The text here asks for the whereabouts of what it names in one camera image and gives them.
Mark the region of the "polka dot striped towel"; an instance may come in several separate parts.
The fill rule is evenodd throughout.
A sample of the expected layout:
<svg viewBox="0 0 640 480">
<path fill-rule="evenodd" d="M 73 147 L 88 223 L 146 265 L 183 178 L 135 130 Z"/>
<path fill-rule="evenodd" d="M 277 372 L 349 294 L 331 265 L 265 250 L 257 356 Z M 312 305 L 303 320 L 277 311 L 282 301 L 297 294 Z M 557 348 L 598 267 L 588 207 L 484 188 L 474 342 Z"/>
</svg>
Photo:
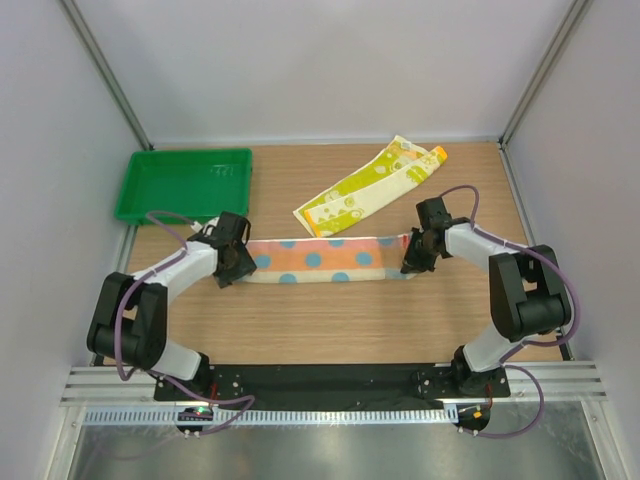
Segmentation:
<svg viewBox="0 0 640 480">
<path fill-rule="evenodd" d="M 409 280 L 401 272 L 409 236 L 251 240 L 257 269 L 242 278 L 256 284 Z"/>
</svg>

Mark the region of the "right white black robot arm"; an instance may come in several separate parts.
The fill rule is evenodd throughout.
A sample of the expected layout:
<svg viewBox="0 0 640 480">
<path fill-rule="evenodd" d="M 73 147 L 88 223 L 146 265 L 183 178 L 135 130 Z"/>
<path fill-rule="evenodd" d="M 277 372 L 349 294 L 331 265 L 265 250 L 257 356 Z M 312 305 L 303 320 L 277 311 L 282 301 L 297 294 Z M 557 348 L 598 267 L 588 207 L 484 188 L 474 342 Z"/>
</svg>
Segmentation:
<svg viewBox="0 0 640 480">
<path fill-rule="evenodd" d="M 456 393 L 480 396 L 503 363 L 535 337 L 577 317 L 555 252 L 497 237 L 467 217 L 454 218 L 440 197 L 416 205 L 420 222 L 411 230 L 401 272 L 433 272 L 440 258 L 459 257 L 486 271 L 491 323 L 475 340 L 459 347 L 450 367 Z"/>
</svg>

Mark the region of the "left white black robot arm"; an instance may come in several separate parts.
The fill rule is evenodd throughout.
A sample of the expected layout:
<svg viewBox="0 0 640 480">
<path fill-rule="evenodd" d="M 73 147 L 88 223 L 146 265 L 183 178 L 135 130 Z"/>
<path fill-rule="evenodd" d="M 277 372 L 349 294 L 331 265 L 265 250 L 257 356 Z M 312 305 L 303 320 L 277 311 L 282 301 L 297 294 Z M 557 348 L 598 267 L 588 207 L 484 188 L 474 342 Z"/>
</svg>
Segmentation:
<svg viewBox="0 0 640 480">
<path fill-rule="evenodd" d="M 123 381 L 140 370 L 191 400 L 203 401 L 213 385 L 209 358 L 169 338 L 169 306 L 204 278 L 226 288 L 253 274 L 257 266 L 248 251 L 247 218 L 224 211 L 205 224 L 192 221 L 190 226 L 194 234 L 180 238 L 180 248 L 161 262 L 134 274 L 114 272 L 105 278 L 87 347 L 114 360 Z"/>
</svg>

